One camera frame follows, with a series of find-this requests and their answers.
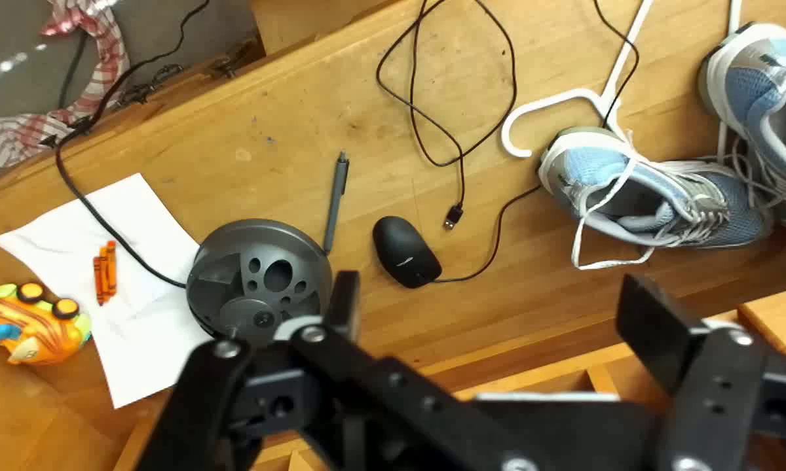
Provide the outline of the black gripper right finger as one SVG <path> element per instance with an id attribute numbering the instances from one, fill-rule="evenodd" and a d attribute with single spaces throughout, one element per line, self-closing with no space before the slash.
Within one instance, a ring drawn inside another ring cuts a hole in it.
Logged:
<path id="1" fill-rule="evenodd" d="M 786 451 L 786 353 L 764 336 L 690 317 L 643 274 L 621 282 L 617 332 L 671 397 L 660 471 L 744 471 L 756 438 Z"/>

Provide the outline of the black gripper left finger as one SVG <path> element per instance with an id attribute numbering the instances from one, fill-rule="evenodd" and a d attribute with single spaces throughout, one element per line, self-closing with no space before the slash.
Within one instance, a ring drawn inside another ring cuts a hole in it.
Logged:
<path id="1" fill-rule="evenodd" d="M 137 471 L 250 471 L 272 434 L 300 434 L 333 471 L 456 471 L 458 402 L 397 359 L 352 341 L 360 274 L 342 271 L 329 311 L 254 349 L 219 338 L 192 350 Z"/>

